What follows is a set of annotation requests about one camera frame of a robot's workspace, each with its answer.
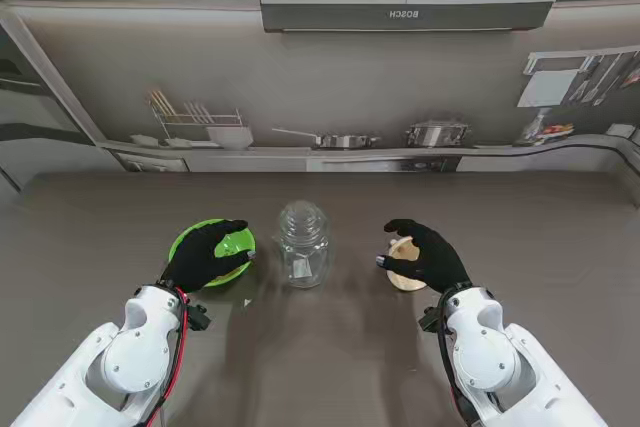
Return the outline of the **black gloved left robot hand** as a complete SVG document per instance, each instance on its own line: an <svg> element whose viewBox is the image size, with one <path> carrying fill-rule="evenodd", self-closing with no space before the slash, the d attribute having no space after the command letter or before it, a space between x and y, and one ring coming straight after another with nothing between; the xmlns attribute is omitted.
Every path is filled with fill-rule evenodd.
<svg viewBox="0 0 640 427"><path fill-rule="evenodd" d="M215 256L215 248L225 236L247 227L245 220L222 220L191 230L178 245L160 279L184 293L192 293L248 263L255 257L254 249Z"/></svg>

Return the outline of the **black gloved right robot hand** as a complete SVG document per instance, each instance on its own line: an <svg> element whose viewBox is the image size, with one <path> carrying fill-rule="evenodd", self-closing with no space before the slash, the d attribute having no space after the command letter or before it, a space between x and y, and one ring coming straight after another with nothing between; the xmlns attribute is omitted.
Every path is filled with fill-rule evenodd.
<svg viewBox="0 0 640 427"><path fill-rule="evenodd" d="M457 251L436 230L412 219L393 219L384 225L384 231L410 237L419 255L416 260L379 255L376 257L378 267L422 281L438 293L445 293L458 285L471 285Z"/></svg>

